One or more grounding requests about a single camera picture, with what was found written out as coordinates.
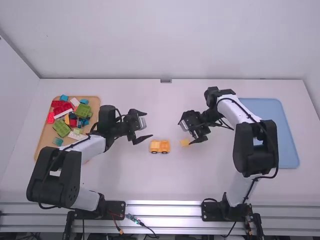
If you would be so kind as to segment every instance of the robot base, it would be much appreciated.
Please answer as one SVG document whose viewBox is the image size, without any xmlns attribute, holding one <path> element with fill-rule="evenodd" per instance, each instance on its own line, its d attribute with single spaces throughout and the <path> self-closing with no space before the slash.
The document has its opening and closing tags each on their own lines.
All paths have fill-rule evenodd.
<svg viewBox="0 0 320 240">
<path fill-rule="evenodd" d="M 101 207 L 105 209 L 105 213 L 101 216 L 90 211 L 75 210 L 75 220 L 124 220 L 126 212 L 126 202 L 124 201 L 106 201 L 104 200 Z"/>
<path fill-rule="evenodd" d="M 204 222 L 245 222 L 246 216 L 252 216 L 251 204 L 239 204 L 231 207 L 228 204 L 226 193 L 222 201 L 205 201 L 201 204 L 201 216 Z"/>
</svg>

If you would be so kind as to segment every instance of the blue mat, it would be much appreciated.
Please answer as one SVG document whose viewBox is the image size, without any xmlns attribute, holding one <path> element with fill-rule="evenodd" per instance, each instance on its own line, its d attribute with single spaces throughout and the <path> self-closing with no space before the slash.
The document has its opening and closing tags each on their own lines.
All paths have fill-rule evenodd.
<svg viewBox="0 0 320 240">
<path fill-rule="evenodd" d="M 296 169 L 299 167 L 300 161 L 295 142 L 281 102 L 275 98 L 239 98 L 239 100 L 256 116 L 275 122 L 278 135 L 279 168 Z"/>
</svg>

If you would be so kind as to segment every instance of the yellow block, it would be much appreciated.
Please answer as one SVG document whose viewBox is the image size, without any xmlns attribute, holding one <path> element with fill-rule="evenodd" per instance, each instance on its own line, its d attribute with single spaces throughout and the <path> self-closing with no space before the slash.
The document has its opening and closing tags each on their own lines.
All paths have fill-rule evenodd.
<svg viewBox="0 0 320 240">
<path fill-rule="evenodd" d="M 66 114 L 66 115 L 64 116 L 64 122 L 65 122 L 65 124 L 67 124 L 67 125 L 70 124 L 70 122 L 69 122 L 69 114 Z"/>
<path fill-rule="evenodd" d="M 181 145 L 181 147 L 188 147 L 189 146 L 189 143 L 190 143 L 190 141 L 189 141 L 189 139 L 183 139 L 183 140 L 180 140 L 180 145 Z"/>
</svg>

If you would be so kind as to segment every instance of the white wall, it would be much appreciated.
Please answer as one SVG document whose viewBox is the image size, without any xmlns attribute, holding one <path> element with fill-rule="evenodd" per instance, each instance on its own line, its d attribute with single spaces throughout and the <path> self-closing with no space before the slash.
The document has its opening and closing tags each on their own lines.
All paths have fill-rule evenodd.
<svg viewBox="0 0 320 240">
<path fill-rule="evenodd" d="M 0 0 L 0 29 L 43 78 L 301 78 L 319 115 L 319 9 L 319 0 Z"/>
<path fill-rule="evenodd" d="M 39 78 L 1 36 L 0 81 L 1 179 L 39 82 Z"/>
</svg>

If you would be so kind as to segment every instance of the green lego brick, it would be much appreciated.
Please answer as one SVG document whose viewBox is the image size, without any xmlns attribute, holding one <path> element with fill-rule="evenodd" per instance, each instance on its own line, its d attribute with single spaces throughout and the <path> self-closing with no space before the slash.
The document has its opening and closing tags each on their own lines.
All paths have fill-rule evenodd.
<svg viewBox="0 0 320 240">
<path fill-rule="evenodd" d="M 56 130 L 56 132 L 62 138 L 66 137 L 71 131 L 71 129 L 62 119 L 54 122 L 53 129 Z"/>
<path fill-rule="evenodd" d="M 59 147 L 62 146 L 62 143 L 63 143 L 63 142 L 64 142 L 64 141 L 63 141 L 61 138 L 58 138 L 58 137 L 55 137 L 55 138 L 53 139 L 53 141 L 52 141 L 53 144 L 55 144 L 55 145 L 57 145 L 57 146 L 59 146 Z"/>
<path fill-rule="evenodd" d="M 73 132 L 75 133 L 75 134 L 77 134 L 77 135 L 79 135 L 79 134 L 82 134 L 83 132 L 84 132 L 84 130 L 83 129 L 81 129 L 81 128 L 74 128 L 73 129 Z"/>
<path fill-rule="evenodd" d="M 75 115 L 78 118 L 85 119 L 88 116 L 88 113 L 90 113 L 90 109 L 90 106 L 80 103 L 75 111 Z"/>
</svg>

